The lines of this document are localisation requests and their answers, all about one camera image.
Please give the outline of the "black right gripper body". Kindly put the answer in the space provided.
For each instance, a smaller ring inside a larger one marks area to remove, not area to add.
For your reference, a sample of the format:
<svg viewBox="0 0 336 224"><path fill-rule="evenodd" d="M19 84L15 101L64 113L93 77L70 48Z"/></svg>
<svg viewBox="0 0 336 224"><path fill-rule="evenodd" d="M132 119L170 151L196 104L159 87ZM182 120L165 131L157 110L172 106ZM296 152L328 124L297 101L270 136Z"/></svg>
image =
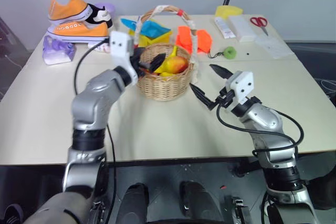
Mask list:
<svg viewBox="0 0 336 224"><path fill-rule="evenodd" d="M235 97L235 93L233 90L227 91L226 88L222 88L219 92L219 96L212 101L208 106L209 110L212 110L217 105L227 108L232 102L233 98Z"/></svg>

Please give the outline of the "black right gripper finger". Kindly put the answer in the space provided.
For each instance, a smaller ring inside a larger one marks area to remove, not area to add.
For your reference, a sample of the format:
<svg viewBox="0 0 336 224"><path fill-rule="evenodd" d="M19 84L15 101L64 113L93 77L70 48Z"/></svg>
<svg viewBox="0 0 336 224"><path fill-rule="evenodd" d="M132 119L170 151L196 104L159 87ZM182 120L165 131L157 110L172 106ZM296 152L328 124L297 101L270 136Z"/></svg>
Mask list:
<svg viewBox="0 0 336 224"><path fill-rule="evenodd" d="M202 91L199 87L194 84L190 83L190 87L194 92L195 96L209 109L212 110L215 107L215 102L210 100L206 95L205 92Z"/></svg>
<svg viewBox="0 0 336 224"><path fill-rule="evenodd" d="M233 73L230 72L228 69L219 65L210 64L209 66L215 71L217 75L219 75L223 79L229 79L233 75Z"/></svg>

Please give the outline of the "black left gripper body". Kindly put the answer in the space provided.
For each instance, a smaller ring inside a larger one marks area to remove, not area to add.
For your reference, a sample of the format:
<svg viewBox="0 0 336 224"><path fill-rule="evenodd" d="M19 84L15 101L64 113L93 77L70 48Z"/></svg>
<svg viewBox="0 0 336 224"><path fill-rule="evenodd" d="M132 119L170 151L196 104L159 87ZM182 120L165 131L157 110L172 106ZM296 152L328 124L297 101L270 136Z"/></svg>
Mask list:
<svg viewBox="0 0 336 224"><path fill-rule="evenodd" d="M143 69L139 66L140 57L142 53L145 51L144 47L136 47L133 51L133 55L130 57L131 65L136 71L139 78L142 78L145 76L145 71L147 69Z"/></svg>

